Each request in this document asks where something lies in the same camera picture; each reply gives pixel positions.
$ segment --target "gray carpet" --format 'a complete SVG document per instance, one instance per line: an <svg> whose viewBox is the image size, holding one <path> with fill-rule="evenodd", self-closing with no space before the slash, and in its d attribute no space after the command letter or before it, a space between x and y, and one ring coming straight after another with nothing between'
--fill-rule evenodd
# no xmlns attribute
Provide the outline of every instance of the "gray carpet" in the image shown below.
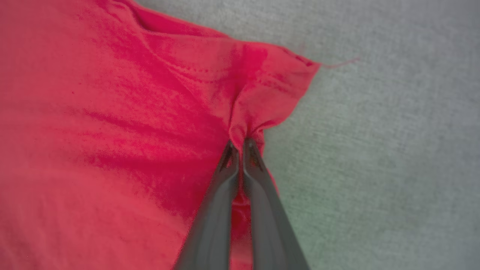
<svg viewBox="0 0 480 270"><path fill-rule="evenodd" d="M480 1L140 0L321 69L266 131L312 269L480 269Z"/></svg>

